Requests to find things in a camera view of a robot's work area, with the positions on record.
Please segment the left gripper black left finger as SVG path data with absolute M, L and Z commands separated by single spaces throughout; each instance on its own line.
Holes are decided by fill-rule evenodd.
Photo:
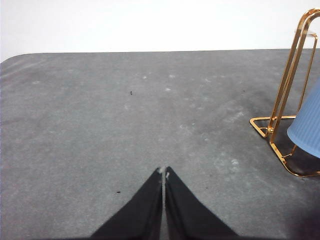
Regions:
M 158 240 L 163 211 L 162 171 L 156 168 L 134 196 L 91 235 L 91 239 Z

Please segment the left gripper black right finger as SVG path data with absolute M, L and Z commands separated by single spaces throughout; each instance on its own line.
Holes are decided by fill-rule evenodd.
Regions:
M 169 166 L 165 171 L 165 211 L 171 240 L 218 240 L 238 234 L 204 206 Z

